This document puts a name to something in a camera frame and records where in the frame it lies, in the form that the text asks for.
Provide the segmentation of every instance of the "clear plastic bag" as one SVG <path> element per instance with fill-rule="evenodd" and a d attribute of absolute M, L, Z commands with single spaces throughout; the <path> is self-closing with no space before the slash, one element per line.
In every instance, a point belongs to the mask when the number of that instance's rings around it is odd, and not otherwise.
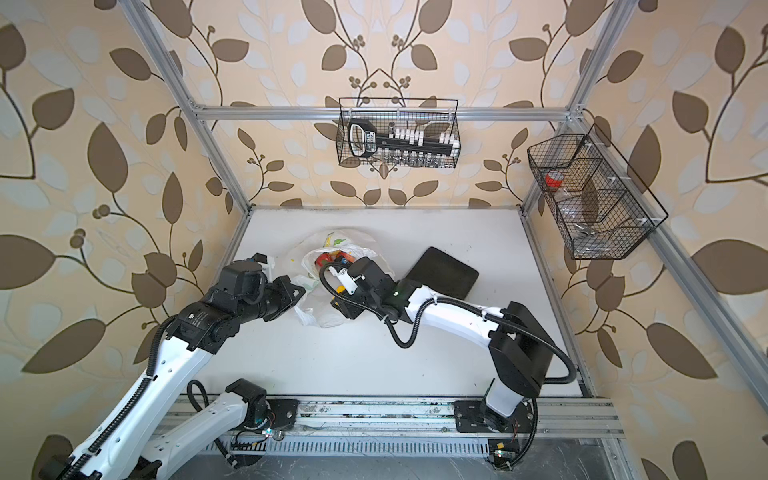
<path fill-rule="evenodd" d="M 306 289 L 304 297 L 293 308 L 304 326 L 326 328 L 352 321 L 344 318 L 339 310 L 331 306 L 331 295 L 320 285 L 318 268 L 315 265 L 315 260 L 323 253 L 338 250 L 355 258 L 368 257 L 375 260 L 385 273 L 394 277 L 392 268 L 382 257 L 378 243 L 367 233 L 345 229 L 324 230 L 311 235 L 275 260 L 277 275 L 288 275 L 291 283 Z"/>

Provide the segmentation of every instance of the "brown leaf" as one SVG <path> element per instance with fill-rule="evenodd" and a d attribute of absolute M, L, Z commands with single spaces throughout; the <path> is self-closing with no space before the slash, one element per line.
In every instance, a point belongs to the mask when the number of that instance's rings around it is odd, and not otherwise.
<path fill-rule="evenodd" d="M 74 90 L 66 88 L 41 95 L 32 104 L 32 117 L 45 130 L 56 130 L 61 127 L 74 110 Z"/>
<path fill-rule="evenodd" d="M 268 164 L 266 164 L 266 171 L 277 172 L 282 170 L 284 165 L 285 165 L 285 162 L 282 160 L 273 160 Z"/>
<path fill-rule="evenodd" d="M 421 104 L 419 104 L 419 107 L 420 108 L 437 108 L 437 97 L 433 95 L 427 98 Z"/>
<path fill-rule="evenodd" d="M 664 470 L 658 468 L 651 460 L 641 458 L 640 461 L 643 463 L 643 469 L 645 470 L 645 475 L 648 477 L 648 480 L 670 480 L 670 478 L 667 477 L 667 474 L 664 473 Z"/>
<path fill-rule="evenodd" d="M 324 0 L 301 0 L 301 8 L 315 30 L 326 35 L 336 30 L 336 14 L 328 2 Z"/>
<path fill-rule="evenodd" d="M 147 308 L 157 308 L 165 301 L 165 287 L 149 273 L 132 273 L 131 288 L 136 300 Z"/>
<path fill-rule="evenodd" d="M 24 38 L 12 23 L 0 28 L 0 45 L 0 68 L 5 71 L 18 67 L 27 57 Z"/>
<path fill-rule="evenodd" d="M 50 373 L 74 365 L 96 348 L 106 329 L 98 319 L 73 323 L 47 341 L 24 365 L 22 372 Z"/>
<path fill-rule="evenodd" d="M 592 55 L 592 49 L 587 48 L 584 50 L 584 53 L 581 54 L 581 60 L 578 62 L 578 74 L 581 75 L 584 73 L 584 68 L 587 66 L 587 62 L 589 61 L 590 56 Z"/>
<path fill-rule="evenodd" d="M 656 9 L 659 7 L 659 0 L 640 0 L 637 3 L 637 7 L 646 13 L 655 12 Z"/>
<path fill-rule="evenodd" d="M 568 271 L 571 272 L 571 274 L 576 273 L 576 270 L 578 270 L 576 260 L 574 260 L 574 257 L 566 246 L 563 246 L 563 260 L 565 260 L 565 266 L 568 268 Z"/>
<path fill-rule="evenodd" d="M 375 190 L 368 190 L 362 196 L 362 202 L 365 205 L 376 205 L 379 199 L 382 197 L 382 189 L 376 188 Z"/>
<path fill-rule="evenodd" d="M 358 157 L 348 157 L 342 160 L 339 165 L 344 168 L 357 168 L 360 166 L 360 159 Z"/>
<path fill-rule="evenodd" d="M 32 467 L 32 480 L 39 480 L 42 478 L 40 476 L 40 471 L 48 460 L 51 460 L 54 456 L 67 458 L 71 453 L 72 444 L 67 437 L 62 435 L 48 435 L 45 437 L 43 444 L 40 446 L 40 450 L 38 450 L 38 456 L 35 457 L 35 463 Z"/>
<path fill-rule="evenodd" d="M 605 280 L 611 278 L 611 270 L 614 268 L 613 260 L 592 260 L 587 267 L 587 285 L 592 290 L 597 290 Z"/>
<path fill-rule="evenodd" d="M 624 298 L 626 283 L 622 276 L 611 276 L 594 293 L 594 301 L 606 312 L 616 310 Z"/>
<path fill-rule="evenodd" d="M 594 118 L 594 132 L 598 135 L 600 141 L 607 147 L 611 146 L 611 124 L 602 117 Z"/>
<path fill-rule="evenodd" d="M 426 182 L 422 182 L 413 188 L 413 196 L 426 197 L 437 190 L 439 183 L 439 180 L 427 180 Z"/>
<path fill-rule="evenodd" d="M 475 186 L 480 190 L 485 190 L 486 192 L 496 192 L 502 189 L 502 183 L 497 182 L 496 180 L 480 182 L 479 184 L 475 184 Z"/>
<path fill-rule="evenodd" d="M 571 0 L 565 13 L 565 30 L 574 37 L 582 35 L 600 18 L 606 3 L 606 0 Z"/>
<path fill-rule="evenodd" d="M 221 195 L 221 192 L 224 190 L 219 177 L 211 177 L 207 182 L 205 182 L 205 187 L 208 189 L 210 194 L 214 195 L 215 197 Z"/>
<path fill-rule="evenodd" d="M 152 75 L 147 61 L 132 48 L 116 48 L 109 52 L 109 56 L 123 73 L 134 80 L 149 80 Z"/>
<path fill-rule="evenodd" d="M 346 48 L 344 45 L 331 45 L 326 48 L 320 67 L 325 71 L 336 71 L 346 63 Z"/>
<path fill-rule="evenodd" d="M 422 70 L 437 70 L 437 58 L 435 58 L 432 49 L 426 45 L 413 45 L 411 48 L 411 61 Z"/>
<path fill-rule="evenodd" d="M 547 54 L 547 42 L 536 37 L 518 38 L 509 42 L 509 49 L 518 60 L 541 60 Z"/>
<path fill-rule="evenodd" d="M 152 340 L 154 339 L 154 334 L 157 332 L 158 327 L 159 325 L 153 326 L 149 332 L 147 332 L 147 335 L 144 336 L 144 339 L 141 340 L 139 350 L 136 351 L 136 356 L 134 357 L 134 365 L 149 358 L 149 349 L 152 346 Z"/>
<path fill-rule="evenodd" d="M 222 38 L 221 40 L 216 40 L 210 46 L 210 50 L 219 60 L 234 63 L 248 55 L 248 42 L 236 38 Z"/>
<path fill-rule="evenodd" d="M 469 208 L 488 208 L 491 206 L 491 204 L 485 200 L 480 200 L 479 198 L 470 198 L 467 206 Z"/>
<path fill-rule="evenodd" d="M 702 131 L 707 126 L 710 109 L 704 100 L 676 91 L 672 94 L 672 112 L 680 128 L 689 134 Z"/>
<path fill-rule="evenodd" d="M 336 141 L 336 134 L 339 128 L 334 124 L 315 124 L 318 132 L 330 141 Z"/>
<path fill-rule="evenodd" d="M 237 137 L 240 139 L 243 145 L 251 150 L 256 150 L 256 142 L 253 141 L 253 138 L 251 138 L 249 134 L 245 133 L 245 130 L 242 128 L 237 129 Z"/>
<path fill-rule="evenodd" d="M 506 104 L 504 108 L 533 108 L 533 102 L 530 100 L 513 101 L 510 104 Z"/>
<path fill-rule="evenodd" d="M 523 128 L 518 132 L 517 135 L 515 135 L 515 138 L 512 139 L 511 147 L 514 150 L 515 148 L 520 147 L 520 145 L 523 145 L 523 143 L 528 139 L 528 129 Z"/>
<path fill-rule="evenodd" d="M 336 193 L 338 193 L 343 197 L 357 196 L 357 190 L 355 190 L 355 187 L 353 187 L 350 184 L 346 184 L 344 182 L 338 182 L 338 181 L 332 180 L 331 188 L 333 189 L 333 191 L 335 191 Z"/>
<path fill-rule="evenodd" d="M 717 377 L 704 355 L 680 332 L 665 323 L 652 323 L 645 332 L 656 354 L 670 367 L 695 379 Z"/>
<path fill-rule="evenodd" d="M 273 192 L 284 192 L 293 188 L 293 184 L 288 184 L 287 182 L 269 182 L 266 187 Z"/>
<path fill-rule="evenodd" d="M 100 123 L 88 141 L 88 165 L 104 188 L 117 193 L 128 179 L 128 162 L 123 148 L 109 127 Z"/>
<path fill-rule="evenodd" d="M 675 446 L 672 466 L 679 480 L 707 480 L 707 469 L 696 442 L 692 440 L 683 440 Z"/>
<path fill-rule="evenodd" d="M 184 0 L 150 0 L 154 14 L 177 37 L 192 35 L 192 15 Z"/>
<path fill-rule="evenodd" d="M 179 140 L 181 150 L 187 151 L 187 124 L 184 123 L 182 117 L 174 119 L 174 130 L 176 131 L 176 139 Z"/>
<path fill-rule="evenodd" d="M 181 217 L 184 208 L 184 195 L 181 193 L 181 184 L 175 173 L 170 174 L 163 189 L 163 215 L 168 223 L 176 223 Z"/>
<path fill-rule="evenodd" d="M 482 161 L 483 167 L 486 169 L 492 171 L 492 172 L 500 172 L 502 171 L 502 164 L 497 162 L 496 160 L 483 160 Z"/>
<path fill-rule="evenodd" d="M 99 10 L 111 10 L 118 4 L 118 0 L 94 0 L 94 7 Z"/>
<path fill-rule="evenodd" d="M 406 202 L 408 202 L 408 195 L 406 195 L 406 192 L 402 190 L 395 190 L 394 188 L 390 188 L 389 199 L 395 205 L 403 206 L 406 204 Z"/>
<path fill-rule="evenodd" d="M 154 145 L 165 134 L 165 114 L 153 115 L 147 122 L 147 145 Z"/>
<path fill-rule="evenodd" d="M 301 208 L 303 207 L 303 203 L 300 198 L 292 198 L 290 200 L 286 200 L 280 204 L 281 207 L 286 208 Z"/>
<path fill-rule="evenodd" d="M 427 0 L 419 11 L 419 27 L 424 33 L 435 33 L 448 20 L 452 0 Z"/>
<path fill-rule="evenodd" d="M 187 268 L 194 272 L 200 266 L 202 259 L 203 241 L 198 240 L 197 243 L 194 244 L 194 248 L 192 249 L 189 258 L 187 259 Z"/>
<path fill-rule="evenodd" d="M 742 240 L 716 240 L 693 254 L 720 293 L 746 295 L 768 289 L 768 251 Z"/>
<path fill-rule="evenodd" d="M 147 272 L 163 286 L 171 286 L 176 283 L 176 263 L 165 253 L 147 253 L 144 255 L 147 262 Z"/>
<path fill-rule="evenodd" d="M 619 351 L 616 350 L 614 339 L 611 338 L 611 334 L 605 328 L 598 330 L 598 343 L 600 344 L 600 349 L 605 354 L 605 358 L 618 368 L 622 368 L 621 357 L 619 357 Z"/>
<path fill-rule="evenodd" d="M 622 51 L 608 69 L 608 81 L 615 84 L 627 80 L 637 70 L 642 60 L 643 54 L 639 51 Z"/>
<path fill-rule="evenodd" d="M 29 285 L 45 275 L 56 256 L 40 243 L 19 235 L 0 235 L 0 290 Z"/>
<path fill-rule="evenodd" d="M 179 58 L 179 54 L 176 53 L 175 50 L 171 50 L 168 52 L 170 55 L 170 59 L 174 61 L 174 65 L 176 65 L 176 70 L 179 72 L 179 75 L 184 75 L 184 67 L 181 66 L 181 59 Z"/>
<path fill-rule="evenodd" d="M 594 187 L 594 182 L 590 178 L 584 185 L 584 189 L 581 191 L 581 216 L 587 223 L 594 223 L 598 221 L 598 213 L 600 212 L 600 199 L 598 197 L 598 191 Z"/>
<path fill-rule="evenodd" d="M 433 121 L 424 127 L 425 137 L 439 137 L 440 134 L 451 127 L 451 124 L 444 121 Z"/>
<path fill-rule="evenodd" d="M 725 27 L 715 45 L 715 63 L 726 73 L 734 74 L 744 61 L 745 51 L 744 37 L 735 28 Z"/>
<path fill-rule="evenodd" d="M 642 193 L 647 190 L 661 168 L 661 145 L 654 129 L 648 125 L 640 134 L 629 156 L 627 174 Z"/>

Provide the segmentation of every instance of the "floor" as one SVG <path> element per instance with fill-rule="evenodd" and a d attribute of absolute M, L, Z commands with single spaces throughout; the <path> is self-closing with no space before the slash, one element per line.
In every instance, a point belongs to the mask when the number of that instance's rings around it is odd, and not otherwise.
<path fill-rule="evenodd" d="M 233 470 L 221 455 L 198 455 L 173 480 L 605 480 L 613 478 L 604 450 L 577 440 L 536 440 L 513 472 L 480 458 L 290 457 L 268 455 Z"/>
<path fill-rule="evenodd" d="M 255 210 L 236 258 L 279 256 L 312 233 L 350 227 L 372 235 L 404 276 L 427 247 L 453 255 L 479 273 L 467 301 L 524 303 L 562 349 L 564 343 L 516 210 Z M 398 326 L 407 338 L 410 325 Z M 550 376 L 566 373 L 552 361 Z M 295 313 L 246 323 L 198 375 L 210 392 L 243 377 L 275 395 L 482 396 L 495 368 L 488 350 L 440 329 L 423 327 L 400 349 L 369 316 L 320 329 Z M 545 386 L 543 396 L 581 396 L 576 382 Z"/>

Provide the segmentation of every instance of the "wire basket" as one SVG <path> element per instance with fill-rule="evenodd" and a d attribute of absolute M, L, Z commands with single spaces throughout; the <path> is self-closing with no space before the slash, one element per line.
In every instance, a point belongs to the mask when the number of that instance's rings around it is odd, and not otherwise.
<path fill-rule="evenodd" d="M 604 139 L 593 125 L 586 135 L 562 134 L 528 149 L 531 172 L 575 260 L 621 260 L 669 216 L 618 149 L 626 173 L 605 159 Z M 632 190 L 648 193 L 663 213 L 649 211 Z"/>
<path fill-rule="evenodd" d="M 340 98 L 339 165 L 455 168 L 457 109 L 458 100 L 444 98 Z"/>

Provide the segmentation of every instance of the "white plastic part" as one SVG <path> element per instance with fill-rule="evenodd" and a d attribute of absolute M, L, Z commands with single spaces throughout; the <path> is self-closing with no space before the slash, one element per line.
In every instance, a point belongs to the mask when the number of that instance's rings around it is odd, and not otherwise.
<path fill-rule="evenodd" d="M 522 395 L 495 380 L 491 384 L 488 395 L 485 396 L 485 404 L 502 417 L 509 417 L 514 413 L 521 400 L 523 400 Z"/>
<path fill-rule="evenodd" d="M 150 462 L 160 460 L 163 465 L 157 470 L 157 480 L 166 480 L 200 450 L 242 423 L 247 408 L 236 393 L 223 393 L 186 422 L 147 443 L 141 456 Z"/>
<path fill-rule="evenodd" d="M 174 404 L 179 392 L 213 356 L 212 353 L 203 349 L 195 349 L 191 352 L 187 349 L 188 345 L 187 342 L 175 337 L 164 340 L 160 344 L 155 369 L 156 378 L 150 382 L 141 399 L 120 426 L 101 446 L 99 454 L 88 459 L 83 465 L 81 472 L 85 476 L 99 471 L 102 475 L 101 480 L 120 480 L 128 477 L 136 466 L 136 461 L 152 432 L 170 406 Z M 88 453 L 88 447 L 123 409 L 144 377 L 145 375 L 142 375 L 136 380 L 101 425 L 72 450 L 75 458 Z"/>
<path fill-rule="evenodd" d="M 441 293 L 430 289 L 427 286 L 421 286 L 408 298 L 409 305 L 406 307 L 406 312 L 411 319 L 416 318 L 416 314 L 419 311 L 419 307 L 427 300 L 433 301 L 435 298 L 442 297 Z M 501 309 L 498 307 L 483 307 L 477 306 L 481 309 L 486 309 L 488 313 L 492 315 L 501 316 Z M 434 326 L 439 329 L 443 329 L 446 332 L 453 333 L 470 342 L 477 343 L 480 346 L 488 346 L 491 342 L 491 338 L 488 336 L 490 332 L 496 331 L 498 324 L 490 320 L 483 320 L 481 317 L 470 313 L 463 308 L 447 305 L 445 303 L 438 303 L 437 305 L 430 305 L 426 307 L 422 314 L 421 325 Z"/>

